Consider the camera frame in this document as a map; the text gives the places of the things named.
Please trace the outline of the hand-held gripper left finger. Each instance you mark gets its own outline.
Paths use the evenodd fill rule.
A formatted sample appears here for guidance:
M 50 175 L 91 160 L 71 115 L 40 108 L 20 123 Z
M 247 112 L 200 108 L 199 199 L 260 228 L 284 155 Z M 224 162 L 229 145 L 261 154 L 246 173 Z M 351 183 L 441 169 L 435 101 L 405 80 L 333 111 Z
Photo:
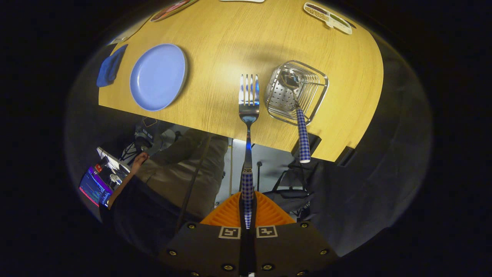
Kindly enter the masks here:
M 188 221 L 158 259 L 181 277 L 240 277 L 248 230 L 241 193 L 235 193 L 203 221 Z

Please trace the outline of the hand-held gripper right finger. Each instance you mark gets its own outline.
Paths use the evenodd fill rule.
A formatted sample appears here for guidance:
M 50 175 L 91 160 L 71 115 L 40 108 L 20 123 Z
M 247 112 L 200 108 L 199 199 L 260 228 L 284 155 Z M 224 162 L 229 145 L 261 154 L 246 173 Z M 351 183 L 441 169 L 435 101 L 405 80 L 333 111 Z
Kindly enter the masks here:
M 315 276 L 340 259 L 313 223 L 296 222 L 260 192 L 254 192 L 251 215 L 249 274 L 256 277 Z

